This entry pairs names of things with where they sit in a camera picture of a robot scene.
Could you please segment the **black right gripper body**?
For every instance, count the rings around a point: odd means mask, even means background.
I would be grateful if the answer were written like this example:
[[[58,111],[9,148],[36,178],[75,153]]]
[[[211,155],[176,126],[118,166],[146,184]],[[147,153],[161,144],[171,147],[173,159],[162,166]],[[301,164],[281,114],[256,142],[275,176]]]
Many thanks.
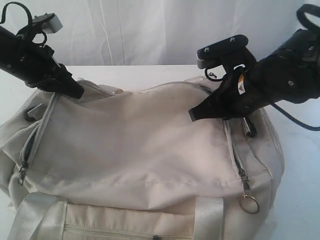
[[[246,69],[238,66],[215,91],[218,118],[240,118],[265,106],[265,99],[250,83]]]

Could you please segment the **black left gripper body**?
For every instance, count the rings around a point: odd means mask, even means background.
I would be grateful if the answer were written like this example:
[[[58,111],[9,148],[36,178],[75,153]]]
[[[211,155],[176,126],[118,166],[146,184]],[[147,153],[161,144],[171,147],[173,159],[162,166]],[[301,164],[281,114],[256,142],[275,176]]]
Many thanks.
[[[42,43],[33,42],[42,34]],[[65,69],[54,60],[54,51],[46,45],[47,34],[41,27],[27,34],[13,34],[0,28],[0,69],[22,80],[30,88],[63,88]]]

